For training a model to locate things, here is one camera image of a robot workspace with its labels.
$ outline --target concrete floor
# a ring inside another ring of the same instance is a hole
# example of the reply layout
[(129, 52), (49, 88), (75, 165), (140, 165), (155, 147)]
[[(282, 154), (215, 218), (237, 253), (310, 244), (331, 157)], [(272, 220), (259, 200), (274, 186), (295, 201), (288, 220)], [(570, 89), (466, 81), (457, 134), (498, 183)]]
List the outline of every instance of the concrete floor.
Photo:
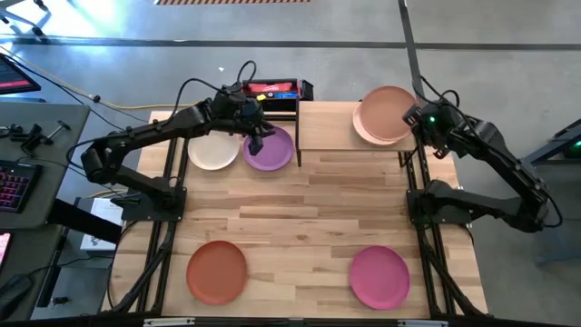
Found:
[[(153, 0), (45, 2), (51, 9), (48, 18), (32, 1), (14, 7), (13, 11), (41, 21), (48, 35), (164, 40), (405, 40), (396, 0), (226, 6), (154, 6)], [(574, 0), (414, 0), (409, 1), (409, 15), (417, 42), (581, 42), (577, 32), (581, 3)], [(19, 32), (27, 33), (28, 27), (18, 27)], [(0, 33), (13, 32), (14, 28), (0, 26)], [(15, 45), (12, 49), (71, 84), (125, 105), (170, 104), (182, 81), (192, 76), (214, 84), (231, 83), (240, 65), (248, 59), (258, 63), (258, 78), (309, 80), (315, 85), (318, 100), (358, 100), (368, 90), (383, 84), (410, 89), (411, 80), (405, 49), (40, 45)], [(554, 132), (579, 118), (576, 103), (581, 89), (579, 55), (579, 52), (543, 51), (418, 51), (421, 73), (439, 89), (457, 89), (462, 109), (494, 122), (509, 149), (518, 156), (543, 145)], [(54, 103), (73, 102), (55, 87), (39, 82), (43, 91), (26, 96), (42, 96)], [(212, 96), (210, 90), (192, 85), (182, 100), (192, 102), (207, 96)], [(99, 106), (95, 110), (114, 124), (139, 123)], [(132, 114), (147, 118), (149, 112)], [(92, 115), (82, 138), (110, 130), (110, 126)], [(135, 167), (138, 155), (131, 154), (126, 164)], [(459, 180), (466, 190), (494, 196), (513, 194), (484, 163), (471, 158), (456, 163)], [(571, 169), (559, 168), (559, 176), (545, 168), (542, 173), (548, 176), (549, 185), (558, 190), (558, 203), (565, 203), (568, 195), (578, 192)], [(97, 191), (101, 191), (98, 186), (68, 173), (59, 197), (71, 202), (75, 196)], [(575, 208), (564, 211), (571, 219), (578, 213)], [(574, 234), (578, 235), (579, 227), (571, 222), (563, 229), (577, 231)], [(508, 319), (581, 325), (579, 261), (538, 267), (537, 248), (547, 236), (523, 234), (490, 218), (475, 222), (474, 234), (491, 313)], [(74, 244), (78, 235), (72, 239)], [(54, 295), (84, 300), (52, 310), (37, 310), (35, 318), (98, 310), (103, 287), (94, 285), (103, 284), (104, 270), (79, 272), (83, 273), (64, 273)]]

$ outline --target keyboard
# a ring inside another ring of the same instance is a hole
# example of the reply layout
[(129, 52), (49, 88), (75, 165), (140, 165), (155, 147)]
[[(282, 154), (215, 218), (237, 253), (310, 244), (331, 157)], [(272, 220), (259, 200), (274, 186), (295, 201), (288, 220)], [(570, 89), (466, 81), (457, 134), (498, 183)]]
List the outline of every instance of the keyboard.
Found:
[(20, 213), (43, 166), (0, 160), (0, 212)]

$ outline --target magenta plate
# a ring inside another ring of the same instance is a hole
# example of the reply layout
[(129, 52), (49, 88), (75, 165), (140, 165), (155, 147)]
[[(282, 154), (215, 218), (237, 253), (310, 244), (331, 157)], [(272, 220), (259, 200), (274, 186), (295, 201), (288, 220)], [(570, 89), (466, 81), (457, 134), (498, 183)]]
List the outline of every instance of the magenta plate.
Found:
[(349, 283), (355, 295), (369, 307), (396, 309), (408, 297), (408, 266), (390, 248), (370, 246), (353, 258)]

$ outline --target stacked plates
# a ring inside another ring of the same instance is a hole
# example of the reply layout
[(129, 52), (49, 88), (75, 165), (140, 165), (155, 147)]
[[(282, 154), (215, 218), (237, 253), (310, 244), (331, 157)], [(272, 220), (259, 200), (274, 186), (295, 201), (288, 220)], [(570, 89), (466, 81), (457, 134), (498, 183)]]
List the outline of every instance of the stacked plates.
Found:
[(381, 86), (365, 96), (353, 112), (355, 131), (375, 145), (390, 145), (411, 135), (402, 116), (416, 103), (408, 91), (397, 86)]

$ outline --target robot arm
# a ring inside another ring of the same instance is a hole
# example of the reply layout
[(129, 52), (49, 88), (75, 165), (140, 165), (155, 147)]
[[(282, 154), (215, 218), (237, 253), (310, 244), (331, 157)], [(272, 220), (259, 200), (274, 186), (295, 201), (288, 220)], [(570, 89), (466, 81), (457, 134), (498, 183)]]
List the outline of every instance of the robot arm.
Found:
[(453, 189), (447, 183), (434, 180), (425, 190), (409, 195), (412, 219), (415, 216), (422, 220), (429, 215), (433, 223), (469, 223), (489, 214), (523, 232), (543, 229), (547, 216), (547, 187), (530, 165), (521, 163), (507, 149), (502, 134), (492, 123), (462, 114), (445, 98), (429, 102), (423, 108), (414, 105), (403, 120), (423, 144), (437, 150), (434, 155), (438, 159), (454, 151), (460, 158), (469, 154), (485, 161), (519, 195), (506, 200), (495, 199)]
[(223, 86), (210, 98), (181, 110), (165, 121), (153, 121), (140, 127), (127, 127), (99, 138), (81, 155), (87, 179), (93, 183), (120, 183), (149, 196), (161, 207), (171, 207), (175, 200), (168, 181), (150, 178), (123, 166), (125, 156), (136, 149), (176, 137), (194, 138), (210, 131), (245, 134), (251, 138), (250, 153), (262, 148), (262, 137), (273, 134), (273, 126), (264, 120), (258, 100), (247, 98), (240, 84)]

